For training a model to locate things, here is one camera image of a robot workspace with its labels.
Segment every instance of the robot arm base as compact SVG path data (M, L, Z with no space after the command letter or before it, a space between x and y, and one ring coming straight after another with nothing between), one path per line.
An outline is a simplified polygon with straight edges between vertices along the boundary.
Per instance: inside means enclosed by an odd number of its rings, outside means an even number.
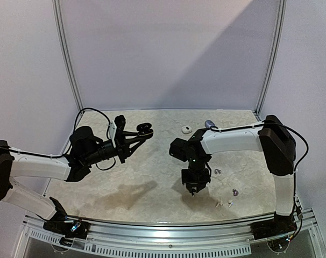
M67 221L67 215L62 205L52 197L50 197L50 200L55 205L56 213L50 220L45 221L43 228L57 234L65 235L65 238L86 239L89 233L90 223L81 221L81 219Z
M280 216L274 213L273 219L252 223L250 228L255 240L258 240L293 232L297 225L293 213L289 216Z

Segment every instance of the black cable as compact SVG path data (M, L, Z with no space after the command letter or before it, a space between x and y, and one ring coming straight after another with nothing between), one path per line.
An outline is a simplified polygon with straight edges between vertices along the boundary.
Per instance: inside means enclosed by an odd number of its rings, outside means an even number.
M75 119L74 126L73 126L73 132L76 131L78 117L79 117L79 115L80 115L84 110L93 110L93 111L95 111L95 112L100 113L101 115L103 115L103 116L107 119L107 121L108 121L108 128L107 128L106 136L107 136L107 139L110 140L110 138L109 138L109 136L108 136L109 125L110 125L110 119L107 117L106 114L102 113L100 110L95 109L95 108L93 108L93 107L85 107L85 108L81 109L81 110L78 112L78 114L77 114L77 116L76 116L76 119ZM13 152L13 153L21 153L21 154L26 154L26 155L36 156L36 157L47 157L47 158L49 158L49 159L59 159L59 158L61 158L61 157L64 157L64 155L66 155L66 154L70 151L70 149L71 149L71 145L68 147L67 151L65 151L63 154L61 154L61 155L56 155L56 156L50 156L50 155L45 155L45 154L38 154L38 153L33 153L33 152L24 152L24 151L22 151L22 150L21 150L21 151L18 151L18 150L10 149L10 147L2 147L2 146L0 146L0 149L6 150L6 151L9 151L9 152Z
M298 231L297 233L293 234L290 238L290 242L296 238L296 236L299 234L299 232L302 230L302 226L303 226L303 219L301 219L301 224L299 225Z
M76 119L75 119L74 126L73 126L73 131L76 131L77 121L78 121L79 115L80 115L83 111L85 111L85 110L93 110L93 111L95 111L95 112L97 112L97 113L100 113L101 115L103 115L103 116L107 119L107 121L108 121L108 128L107 128L107 132L106 132L106 137L107 137L108 140L110 140L110 138L109 138L109 136L108 136L109 125L110 125L110 119L109 119L109 117L108 117L106 114L104 114L103 112L101 112L100 110L95 109L95 108L93 108L93 107L84 107L83 109L81 109L81 110L78 112L78 114L77 114L77 116L76 116Z
M115 157L113 157L113 159L114 159L114 163L113 163L113 165L111 165L109 168L99 168L98 167L98 164L96 163L96 167L99 169L99 170L101 170L101 171L107 171L107 170L109 170L109 169L111 169L111 168L113 168L114 166L115 166L115 164L116 164L116 160L115 160Z
M59 159L60 157L63 157L63 154L58 155L58 156L50 156L50 155L45 155L45 154L33 153L33 152L23 152L22 150L18 151L18 150L10 149L10 146L9 147L0 146L0 149L6 150L9 152L13 152L13 153L26 154L26 155L36 156L36 157L47 157L49 159Z
M299 165L299 163L306 157L306 155L308 154L309 152L309 144L308 142L306 141L306 139L297 131L293 130L292 128L286 126L286 125L281 125L281 124L277 124L277 123L264 123L264 125L276 125L276 126L280 126L280 127L283 127L285 129L288 129L289 131L293 132L294 134L296 134L304 143L305 143L305 146L306 146L306 151L305 153L303 154L303 156L300 157L300 159L297 161L296 165L294 166L294 171L296 171L297 169L297 166Z

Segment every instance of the screw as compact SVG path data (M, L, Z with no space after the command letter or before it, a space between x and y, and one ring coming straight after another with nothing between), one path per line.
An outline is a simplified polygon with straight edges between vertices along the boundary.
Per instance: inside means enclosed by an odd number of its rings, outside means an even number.
M232 192L233 192L233 196L238 196L238 191L235 188L233 188Z

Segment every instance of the small object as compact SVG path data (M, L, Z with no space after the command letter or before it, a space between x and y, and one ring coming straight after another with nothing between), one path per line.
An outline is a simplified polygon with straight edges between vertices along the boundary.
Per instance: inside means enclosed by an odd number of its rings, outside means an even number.
M189 125L186 125L184 126L181 131L184 133L184 134L188 134L188 133L191 133L193 130L192 128L189 126Z
M216 125L211 120L206 120L205 121L205 127L206 128L212 128L212 127L216 127Z
M238 191L235 188L233 188L232 192L233 192L233 196L238 196Z

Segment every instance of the small white object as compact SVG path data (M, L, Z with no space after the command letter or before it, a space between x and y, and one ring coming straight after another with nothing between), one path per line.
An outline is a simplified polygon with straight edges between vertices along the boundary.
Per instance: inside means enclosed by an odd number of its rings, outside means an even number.
M184 126L182 129L181 129L182 133L184 134L188 134L188 133L191 133L193 130L192 128L189 126L189 125L186 125Z

